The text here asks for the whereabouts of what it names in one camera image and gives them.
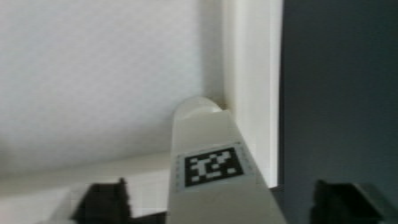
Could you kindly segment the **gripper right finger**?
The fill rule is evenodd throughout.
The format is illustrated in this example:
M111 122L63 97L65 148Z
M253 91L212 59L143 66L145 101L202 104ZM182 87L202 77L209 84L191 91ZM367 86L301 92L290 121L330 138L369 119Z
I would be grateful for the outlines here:
M310 224L398 224L398 207L372 184L317 181Z

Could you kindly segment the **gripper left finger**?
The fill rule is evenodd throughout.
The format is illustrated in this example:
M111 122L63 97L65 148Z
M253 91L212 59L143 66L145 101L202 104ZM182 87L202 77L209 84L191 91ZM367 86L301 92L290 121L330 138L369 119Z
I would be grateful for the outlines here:
M132 218L127 181L95 183L86 192L72 220L77 224L129 224Z

